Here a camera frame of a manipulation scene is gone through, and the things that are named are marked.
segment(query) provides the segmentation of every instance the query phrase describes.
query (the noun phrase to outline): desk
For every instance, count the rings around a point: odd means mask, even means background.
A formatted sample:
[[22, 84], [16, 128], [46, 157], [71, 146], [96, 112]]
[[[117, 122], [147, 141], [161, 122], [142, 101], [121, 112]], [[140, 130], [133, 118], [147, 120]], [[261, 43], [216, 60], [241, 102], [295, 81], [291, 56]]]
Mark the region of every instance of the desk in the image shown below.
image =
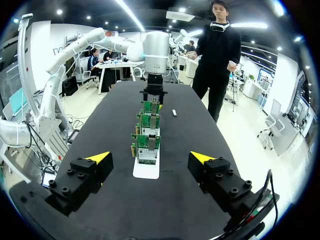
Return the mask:
[[144, 64], [144, 61], [137, 61], [137, 62], [127, 61], [127, 62], [121, 62], [121, 63], [98, 63], [97, 65], [95, 65], [96, 68], [102, 69], [98, 95], [101, 94], [101, 88], [102, 88], [102, 83], [104, 81], [104, 75], [105, 75], [106, 69], [130, 68], [131, 74], [132, 74], [132, 80], [135, 82], [136, 77], [134, 75], [134, 68], [142, 64]]
[[260, 109], [262, 108], [262, 105], [265, 101], [266, 95], [269, 94], [269, 92], [267, 90], [265, 90], [264, 88], [262, 88], [260, 86], [259, 83], [251, 81], [251, 80], [247, 80], [245, 82], [244, 88], [243, 88], [243, 94], [245, 96], [247, 96], [248, 98], [251, 99], [258, 99], [258, 96], [261, 95], [262, 93], [264, 93], [265, 95], [263, 96], [263, 100], [262, 103], [260, 105]]
[[240, 81], [236, 78], [236, 76], [229, 76], [229, 85], [234, 84], [234, 86], [236, 87], [236, 101], [235, 104], [238, 106], [238, 99], [239, 99], [239, 92], [240, 92], [240, 86], [245, 84], [243, 81]]
[[185, 72], [185, 75], [188, 78], [193, 79], [195, 77], [196, 70], [197, 70], [198, 66], [199, 66], [199, 63], [196, 60], [188, 59], [186, 61], [186, 72]]
[[232, 153], [193, 89], [164, 83], [160, 110], [161, 159], [157, 180], [133, 177], [131, 133], [141, 109], [144, 82], [115, 85], [86, 121], [64, 157], [58, 177], [76, 157], [111, 151], [114, 169], [97, 194], [91, 194], [71, 219], [115, 239], [180, 238], [207, 240], [222, 234], [230, 216], [203, 194], [188, 170], [190, 151], [223, 156], [239, 174]]
[[271, 137], [273, 148], [278, 156], [283, 154], [292, 144], [296, 136], [299, 134], [299, 130], [296, 129], [292, 122], [287, 118], [280, 115], [280, 121], [284, 124], [285, 128], [281, 131], [281, 136]]

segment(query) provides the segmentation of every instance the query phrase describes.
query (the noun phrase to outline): black table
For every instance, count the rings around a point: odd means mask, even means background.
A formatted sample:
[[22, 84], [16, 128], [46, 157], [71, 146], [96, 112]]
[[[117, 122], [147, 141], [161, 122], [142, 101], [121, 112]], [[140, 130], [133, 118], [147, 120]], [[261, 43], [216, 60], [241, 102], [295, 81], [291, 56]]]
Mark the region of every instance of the black table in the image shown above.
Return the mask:
[[222, 234], [230, 216], [198, 187], [187, 168], [189, 152], [223, 156], [239, 172], [224, 137], [190, 86], [164, 84], [168, 94], [160, 110], [160, 177], [133, 177], [130, 134], [135, 132], [145, 86], [117, 83], [67, 152], [58, 177], [76, 157], [111, 151], [114, 164], [99, 192], [91, 194], [70, 218], [120, 238], [208, 240]]

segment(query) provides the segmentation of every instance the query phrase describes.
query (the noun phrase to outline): green circuit board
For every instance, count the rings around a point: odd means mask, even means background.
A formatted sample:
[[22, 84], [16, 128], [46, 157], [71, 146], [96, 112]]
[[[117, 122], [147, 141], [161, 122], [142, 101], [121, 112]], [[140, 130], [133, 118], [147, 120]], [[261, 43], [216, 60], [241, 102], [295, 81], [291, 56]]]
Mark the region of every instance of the green circuit board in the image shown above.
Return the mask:
[[155, 150], [159, 148], [160, 136], [147, 136], [140, 134], [131, 134], [131, 138], [137, 141], [137, 147], [141, 149]]
[[160, 102], [155, 98], [153, 101], [141, 101], [143, 111], [146, 114], [159, 114]]
[[158, 115], [137, 114], [136, 118], [141, 120], [140, 127], [158, 129], [160, 126], [160, 117]]

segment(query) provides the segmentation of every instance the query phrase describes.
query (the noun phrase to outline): screen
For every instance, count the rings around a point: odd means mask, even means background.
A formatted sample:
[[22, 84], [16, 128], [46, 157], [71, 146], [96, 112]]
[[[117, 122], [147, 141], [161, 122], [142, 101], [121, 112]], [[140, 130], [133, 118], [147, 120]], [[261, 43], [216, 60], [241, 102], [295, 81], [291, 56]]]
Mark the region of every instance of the screen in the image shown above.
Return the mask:
[[42, 178], [42, 186], [48, 188], [49, 187], [49, 181], [50, 180], [55, 180], [56, 179], [56, 175], [53, 173], [49, 173], [49, 172], [44, 172], [43, 174], [43, 178]]

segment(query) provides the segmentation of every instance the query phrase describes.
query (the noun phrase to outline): black shirt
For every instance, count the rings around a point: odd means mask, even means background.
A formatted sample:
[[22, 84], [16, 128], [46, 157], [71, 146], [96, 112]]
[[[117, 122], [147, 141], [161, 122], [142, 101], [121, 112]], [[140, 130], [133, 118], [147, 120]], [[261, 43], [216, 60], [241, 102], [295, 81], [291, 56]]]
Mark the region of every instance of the black shirt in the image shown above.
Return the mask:
[[195, 51], [198, 56], [202, 55], [199, 66], [229, 75], [230, 72], [227, 70], [229, 61], [236, 64], [240, 62], [241, 35], [231, 26], [220, 32], [211, 30], [209, 24], [205, 25]]
[[192, 45], [192, 46], [189, 47], [189, 52], [195, 51], [195, 50], [196, 50], [195, 46]]
[[115, 58], [116, 57], [116, 52], [109, 52], [109, 51], [107, 51], [104, 55], [103, 55], [103, 61], [107, 61], [107, 58], [111, 58], [111, 59], [113, 59], [113, 58]]

